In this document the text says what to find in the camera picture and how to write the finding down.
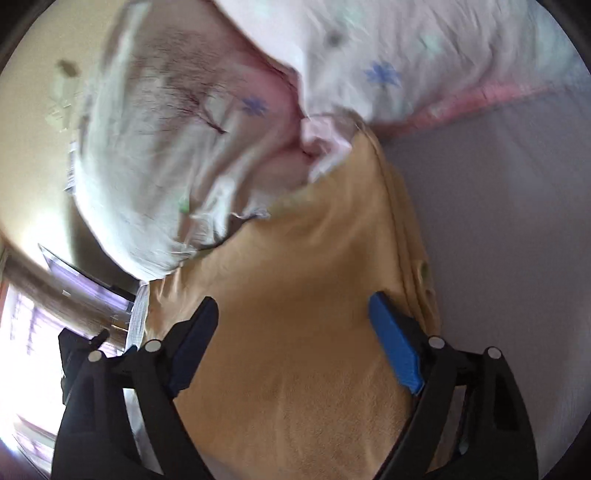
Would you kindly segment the tan knit garment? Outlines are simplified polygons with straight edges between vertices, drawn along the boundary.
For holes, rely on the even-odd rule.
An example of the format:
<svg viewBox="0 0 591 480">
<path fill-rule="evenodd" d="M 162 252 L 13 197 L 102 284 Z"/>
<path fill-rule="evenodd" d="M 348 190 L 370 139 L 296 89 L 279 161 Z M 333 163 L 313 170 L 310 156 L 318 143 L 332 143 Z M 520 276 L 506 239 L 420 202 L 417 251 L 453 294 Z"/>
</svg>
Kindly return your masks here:
<svg viewBox="0 0 591 480">
<path fill-rule="evenodd" d="M 175 405 L 197 450 L 242 479 L 370 479 L 411 411 L 370 324 L 387 293 L 434 334 L 428 257 L 404 181 L 362 130 L 341 165 L 149 285 L 161 338 L 205 297 L 217 329 Z"/>
</svg>

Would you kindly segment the window with bars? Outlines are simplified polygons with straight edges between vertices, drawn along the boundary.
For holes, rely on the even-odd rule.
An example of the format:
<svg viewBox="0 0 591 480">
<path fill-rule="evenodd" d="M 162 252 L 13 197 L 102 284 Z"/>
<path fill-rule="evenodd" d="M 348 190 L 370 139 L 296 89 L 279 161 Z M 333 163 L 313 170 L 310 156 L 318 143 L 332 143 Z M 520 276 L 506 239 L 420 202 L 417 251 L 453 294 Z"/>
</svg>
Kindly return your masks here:
<svg viewBox="0 0 591 480">
<path fill-rule="evenodd" d="M 1 440 L 48 477 L 64 411 L 59 322 L 11 284 L 1 295 Z"/>
</svg>

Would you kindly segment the lilac bed sheet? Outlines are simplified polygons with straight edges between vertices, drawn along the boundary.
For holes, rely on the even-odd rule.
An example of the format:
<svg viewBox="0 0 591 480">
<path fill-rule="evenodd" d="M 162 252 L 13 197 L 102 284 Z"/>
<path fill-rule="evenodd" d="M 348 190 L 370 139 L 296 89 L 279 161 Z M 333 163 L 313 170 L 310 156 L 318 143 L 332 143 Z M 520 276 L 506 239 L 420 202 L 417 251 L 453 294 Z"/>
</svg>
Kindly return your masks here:
<svg viewBox="0 0 591 480">
<path fill-rule="evenodd" d="M 390 142 L 444 337 L 499 347 L 549 471 L 590 411 L 590 90 L 542 94 Z"/>
</svg>

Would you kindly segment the pink floral pillow with tree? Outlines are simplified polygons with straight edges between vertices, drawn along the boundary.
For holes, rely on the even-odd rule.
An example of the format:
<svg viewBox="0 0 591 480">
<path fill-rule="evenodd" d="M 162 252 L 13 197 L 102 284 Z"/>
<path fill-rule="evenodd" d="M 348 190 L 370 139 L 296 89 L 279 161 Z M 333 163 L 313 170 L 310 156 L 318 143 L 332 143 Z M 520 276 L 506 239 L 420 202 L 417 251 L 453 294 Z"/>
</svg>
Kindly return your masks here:
<svg viewBox="0 0 591 480">
<path fill-rule="evenodd" d="M 131 1 L 92 79 L 74 194 L 103 251 L 160 279 L 308 183 L 287 76 L 211 1 Z"/>
</svg>

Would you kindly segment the pink floral pillow plain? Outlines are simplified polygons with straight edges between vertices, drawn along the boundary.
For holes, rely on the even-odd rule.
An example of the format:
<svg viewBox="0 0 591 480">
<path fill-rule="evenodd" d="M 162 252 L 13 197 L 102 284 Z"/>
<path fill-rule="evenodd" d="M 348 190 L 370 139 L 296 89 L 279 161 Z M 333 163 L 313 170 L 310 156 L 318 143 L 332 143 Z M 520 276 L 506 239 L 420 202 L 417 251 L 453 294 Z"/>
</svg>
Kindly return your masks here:
<svg viewBox="0 0 591 480">
<path fill-rule="evenodd" d="M 535 1 L 221 1 L 263 54 L 297 76 L 307 134 L 346 119 L 391 130 L 443 122 L 590 73 Z"/>
</svg>

